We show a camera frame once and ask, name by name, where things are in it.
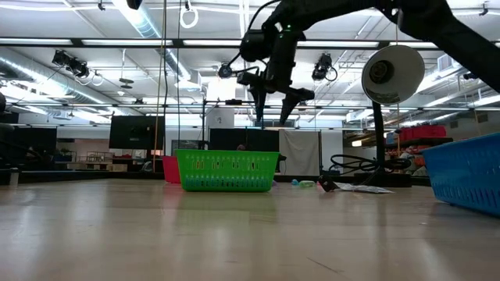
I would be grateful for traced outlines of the red plastic basket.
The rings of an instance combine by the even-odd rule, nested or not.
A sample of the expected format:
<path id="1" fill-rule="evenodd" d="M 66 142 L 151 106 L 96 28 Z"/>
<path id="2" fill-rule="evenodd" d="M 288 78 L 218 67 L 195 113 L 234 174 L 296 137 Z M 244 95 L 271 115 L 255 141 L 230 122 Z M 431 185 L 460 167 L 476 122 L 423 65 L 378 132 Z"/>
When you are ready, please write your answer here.
<path id="1" fill-rule="evenodd" d="M 163 156 L 162 157 L 162 167 L 165 181 L 167 183 L 180 183 L 180 172 L 177 157 L 175 156 Z"/>

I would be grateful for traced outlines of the black wall screen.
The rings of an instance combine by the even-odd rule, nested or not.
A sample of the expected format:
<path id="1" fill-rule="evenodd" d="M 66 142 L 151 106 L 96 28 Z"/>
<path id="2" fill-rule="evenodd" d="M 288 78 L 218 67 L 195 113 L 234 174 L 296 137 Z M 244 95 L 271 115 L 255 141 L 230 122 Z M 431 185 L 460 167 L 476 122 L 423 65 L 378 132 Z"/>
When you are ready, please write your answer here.
<path id="1" fill-rule="evenodd" d="M 162 150 L 164 136 L 163 116 L 113 116 L 109 148 Z"/>

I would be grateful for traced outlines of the grey hanging cloth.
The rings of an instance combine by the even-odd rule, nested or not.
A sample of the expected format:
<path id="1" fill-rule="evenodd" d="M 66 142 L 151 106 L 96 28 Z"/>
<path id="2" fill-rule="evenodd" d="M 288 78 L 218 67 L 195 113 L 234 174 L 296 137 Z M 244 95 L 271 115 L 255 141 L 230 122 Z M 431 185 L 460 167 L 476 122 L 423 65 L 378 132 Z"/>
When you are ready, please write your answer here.
<path id="1" fill-rule="evenodd" d="M 280 154 L 286 157 L 281 169 L 286 176 L 320 174 L 320 139 L 316 131 L 279 130 Z"/>

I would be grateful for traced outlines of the green plastic basket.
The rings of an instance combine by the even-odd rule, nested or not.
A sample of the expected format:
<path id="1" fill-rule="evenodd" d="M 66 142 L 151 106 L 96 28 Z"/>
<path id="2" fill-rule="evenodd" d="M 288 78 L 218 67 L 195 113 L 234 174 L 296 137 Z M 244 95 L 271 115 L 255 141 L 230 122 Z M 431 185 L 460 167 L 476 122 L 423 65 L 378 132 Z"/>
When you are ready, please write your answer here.
<path id="1" fill-rule="evenodd" d="M 194 192 L 256 192 L 271 190 L 279 154 L 267 151 L 178 150 L 180 184 Z M 196 176 L 257 176 L 267 178 L 265 189 L 216 188 L 198 189 L 186 186 L 186 179 Z"/>

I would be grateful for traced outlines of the red storage bins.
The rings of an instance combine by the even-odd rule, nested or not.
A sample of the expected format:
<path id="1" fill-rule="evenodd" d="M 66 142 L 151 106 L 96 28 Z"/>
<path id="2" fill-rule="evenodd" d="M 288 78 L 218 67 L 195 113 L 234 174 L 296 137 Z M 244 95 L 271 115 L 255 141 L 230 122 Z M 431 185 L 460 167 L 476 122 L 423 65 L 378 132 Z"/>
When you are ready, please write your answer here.
<path id="1" fill-rule="evenodd" d="M 423 138 L 444 138 L 447 137 L 446 129 L 440 125 L 421 125 L 401 128 L 399 133 L 400 141 L 412 141 Z"/>

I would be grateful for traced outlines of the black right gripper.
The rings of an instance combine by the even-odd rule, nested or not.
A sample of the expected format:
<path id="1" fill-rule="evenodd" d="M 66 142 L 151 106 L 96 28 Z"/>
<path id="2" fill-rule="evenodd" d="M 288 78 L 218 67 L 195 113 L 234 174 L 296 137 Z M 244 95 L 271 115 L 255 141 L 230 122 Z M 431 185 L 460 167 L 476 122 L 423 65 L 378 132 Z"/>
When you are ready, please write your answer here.
<path id="1" fill-rule="evenodd" d="M 284 125 L 294 108 L 302 101 L 315 98 L 314 91 L 291 87 L 291 74 L 296 66 L 295 53 L 299 41 L 305 40 L 305 35 L 301 31 L 285 30 L 274 31 L 273 49 L 266 68 L 262 74 L 254 74 L 247 71 L 237 75 L 237 82 L 241 85 L 251 86 L 256 121 L 261 122 L 264 115 L 264 108 L 267 94 L 280 92 L 285 94 L 282 100 L 280 113 L 280 125 Z"/>

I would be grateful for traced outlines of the blue plastic basket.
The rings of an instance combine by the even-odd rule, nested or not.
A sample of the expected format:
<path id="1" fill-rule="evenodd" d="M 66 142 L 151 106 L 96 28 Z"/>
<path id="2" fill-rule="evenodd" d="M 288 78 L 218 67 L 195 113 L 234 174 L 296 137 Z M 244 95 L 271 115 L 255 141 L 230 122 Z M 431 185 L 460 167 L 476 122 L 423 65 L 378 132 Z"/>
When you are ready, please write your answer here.
<path id="1" fill-rule="evenodd" d="M 500 217 L 500 133 L 423 150 L 434 196 Z"/>

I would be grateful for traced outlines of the silver ventilation duct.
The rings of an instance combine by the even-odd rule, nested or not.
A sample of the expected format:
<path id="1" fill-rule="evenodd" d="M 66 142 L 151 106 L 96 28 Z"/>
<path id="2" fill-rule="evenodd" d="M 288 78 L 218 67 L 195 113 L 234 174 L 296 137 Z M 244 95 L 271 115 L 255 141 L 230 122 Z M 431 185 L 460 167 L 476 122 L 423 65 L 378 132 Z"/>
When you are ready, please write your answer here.
<path id="1" fill-rule="evenodd" d="M 201 76 L 187 68 L 174 49 L 166 48 L 169 44 L 166 43 L 164 27 L 160 27 L 156 23 L 143 2 L 138 10 L 130 9 L 126 0 L 112 0 L 112 3 L 141 37 L 162 40 L 163 51 L 160 48 L 156 51 L 164 60 L 164 68 L 170 70 L 177 79 L 175 86 L 178 89 L 182 91 L 200 91 L 202 89 Z"/>
<path id="2" fill-rule="evenodd" d="M 50 69 L 9 48 L 0 48 L 0 70 L 14 75 L 14 80 L 39 84 L 47 94 L 72 94 L 76 103 L 117 105 L 118 102 L 106 97 L 88 86 L 77 82 L 62 70 Z"/>

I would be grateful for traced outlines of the clear plastic packet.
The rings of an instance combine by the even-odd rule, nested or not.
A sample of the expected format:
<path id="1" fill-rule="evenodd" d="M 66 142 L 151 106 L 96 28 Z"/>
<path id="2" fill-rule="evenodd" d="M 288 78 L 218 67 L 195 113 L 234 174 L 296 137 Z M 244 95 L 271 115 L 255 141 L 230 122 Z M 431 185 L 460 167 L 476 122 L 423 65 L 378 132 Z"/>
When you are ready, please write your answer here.
<path id="1" fill-rule="evenodd" d="M 350 183 L 336 183 L 339 189 L 343 191 L 368 193 L 368 194 L 393 194 L 393 191 L 384 189 L 382 187 L 366 186 L 366 185 L 352 185 Z"/>

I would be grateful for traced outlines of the black desk lamp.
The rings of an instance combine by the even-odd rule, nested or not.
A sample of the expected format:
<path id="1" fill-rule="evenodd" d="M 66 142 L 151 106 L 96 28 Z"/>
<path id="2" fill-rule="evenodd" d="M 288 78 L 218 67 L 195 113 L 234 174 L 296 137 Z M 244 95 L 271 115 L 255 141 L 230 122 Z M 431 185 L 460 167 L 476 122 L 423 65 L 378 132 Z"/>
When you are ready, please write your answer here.
<path id="1" fill-rule="evenodd" d="M 384 105 L 399 105 L 411 98 L 422 83 L 425 65 L 418 51 L 405 45 L 392 45 L 377 51 L 365 64 L 361 84 L 372 101 L 377 156 L 373 172 L 362 183 L 373 186 L 388 171 L 404 170 L 411 166 L 408 159 L 385 158 Z"/>

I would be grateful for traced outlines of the black table frame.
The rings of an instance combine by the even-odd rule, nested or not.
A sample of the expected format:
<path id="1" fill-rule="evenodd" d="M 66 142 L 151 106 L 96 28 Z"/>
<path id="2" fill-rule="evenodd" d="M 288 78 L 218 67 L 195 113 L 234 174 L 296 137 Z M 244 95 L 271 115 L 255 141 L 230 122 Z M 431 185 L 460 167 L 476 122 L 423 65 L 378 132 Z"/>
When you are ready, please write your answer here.
<path id="1" fill-rule="evenodd" d="M 278 183 L 291 182 L 295 180 L 317 181 L 318 176 L 281 176 L 275 175 L 274 180 Z M 355 176 L 331 176 L 335 182 L 357 183 L 360 177 Z M 163 173 L 133 173 L 133 172 L 107 172 L 107 171 L 25 171 L 19 172 L 18 183 L 48 183 L 59 181 L 76 180 L 100 180 L 100 179 L 128 179 L 128 180 L 164 180 Z M 0 184 L 9 183 L 10 175 L 7 170 L 0 170 Z M 415 186 L 430 187 L 428 177 L 411 177 L 411 183 Z"/>

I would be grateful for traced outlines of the black storage shelf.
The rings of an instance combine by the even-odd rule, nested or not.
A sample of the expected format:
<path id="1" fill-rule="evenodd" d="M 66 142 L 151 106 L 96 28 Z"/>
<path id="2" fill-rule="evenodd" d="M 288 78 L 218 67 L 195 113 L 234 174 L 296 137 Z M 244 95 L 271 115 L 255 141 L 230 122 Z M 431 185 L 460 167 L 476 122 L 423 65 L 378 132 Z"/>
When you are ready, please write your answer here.
<path id="1" fill-rule="evenodd" d="M 432 148 L 450 142 L 453 142 L 452 138 L 444 137 L 444 138 L 423 138 L 423 139 L 398 142 L 397 144 L 396 143 L 387 144 L 385 146 L 385 156 L 386 158 L 390 159 L 403 158 L 409 160 L 411 162 L 411 165 L 409 168 L 403 169 L 402 173 L 404 174 L 417 177 L 428 177 L 426 164 L 416 165 L 414 162 L 415 158 L 423 157 L 423 154 L 422 153 L 420 155 L 412 154 L 411 147 L 415 145 L 429 145 L 430 148 Z"/>

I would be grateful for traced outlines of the white ceiling vent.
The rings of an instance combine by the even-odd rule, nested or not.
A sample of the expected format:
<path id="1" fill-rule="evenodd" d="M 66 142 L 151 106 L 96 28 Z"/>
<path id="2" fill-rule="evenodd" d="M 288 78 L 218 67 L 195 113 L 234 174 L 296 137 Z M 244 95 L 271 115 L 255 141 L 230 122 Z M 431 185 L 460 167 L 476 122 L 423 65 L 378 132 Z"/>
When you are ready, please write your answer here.
<path id="1" fill-rule="evenodd" d="M 437 58 L 437 70 L 439 72 L 444 72 L 448 71 L 449 69 L 456 69 L 460 67 L 461 65 L 450 55 L 442 55 Z"/>

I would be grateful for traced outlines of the black partition panel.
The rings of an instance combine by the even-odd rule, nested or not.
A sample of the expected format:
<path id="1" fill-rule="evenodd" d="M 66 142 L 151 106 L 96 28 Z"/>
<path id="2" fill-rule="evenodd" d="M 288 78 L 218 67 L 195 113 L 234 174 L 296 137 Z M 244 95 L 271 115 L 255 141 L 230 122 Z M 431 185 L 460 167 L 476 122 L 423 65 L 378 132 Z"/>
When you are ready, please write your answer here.
<path id="1" fill-rule="evenodd" d="M 209 150 L 236 151 L 243 145 L 246 151 L 278 152 L 279 132 L 257 129 L 211 129 Z"/>

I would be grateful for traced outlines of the black beam with light strips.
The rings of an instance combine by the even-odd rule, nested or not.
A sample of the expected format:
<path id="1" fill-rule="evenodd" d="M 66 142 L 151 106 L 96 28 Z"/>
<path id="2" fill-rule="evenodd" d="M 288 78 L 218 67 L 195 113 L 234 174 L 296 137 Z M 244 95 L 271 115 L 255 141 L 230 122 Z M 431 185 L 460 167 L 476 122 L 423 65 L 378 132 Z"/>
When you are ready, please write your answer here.
<path id="1" fill-rule="evenodd" d="M 239 48 L 237 39 L 157 39 L 157 38 L 50 38 L 0 37 L 1 47 L 57 48 Z M 377 50 L 390 45 L 405 45 L 417 50 L 437 50 L 433 43 L 421 41 L 311 40 L 298 42 L 298 49 Z"/>

